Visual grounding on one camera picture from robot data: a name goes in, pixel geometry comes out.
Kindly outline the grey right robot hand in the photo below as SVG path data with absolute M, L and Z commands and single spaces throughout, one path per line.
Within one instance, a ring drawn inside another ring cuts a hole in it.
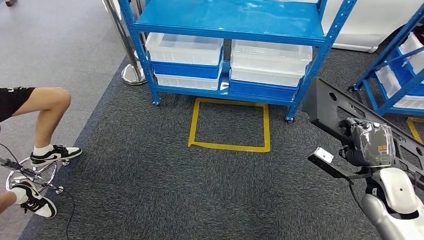
M 387 124 L 347 117 L 338 123 L 349 138 L 338 154 L 356 167 L 391 166 L 396 157 L 392 128 Z

